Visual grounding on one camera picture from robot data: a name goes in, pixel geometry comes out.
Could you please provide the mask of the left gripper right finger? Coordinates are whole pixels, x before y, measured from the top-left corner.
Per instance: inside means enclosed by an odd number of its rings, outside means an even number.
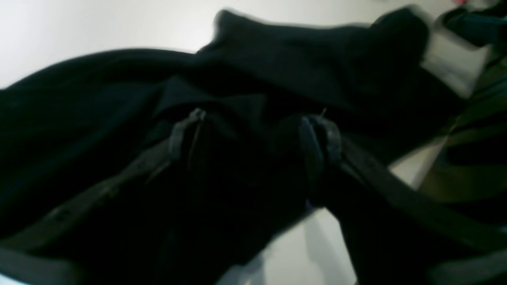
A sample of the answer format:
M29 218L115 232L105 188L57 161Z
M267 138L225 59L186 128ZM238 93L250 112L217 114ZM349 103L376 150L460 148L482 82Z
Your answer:
M340 223L360 285L505 285L506 233L413 191L322 116L301 119L309 203Z

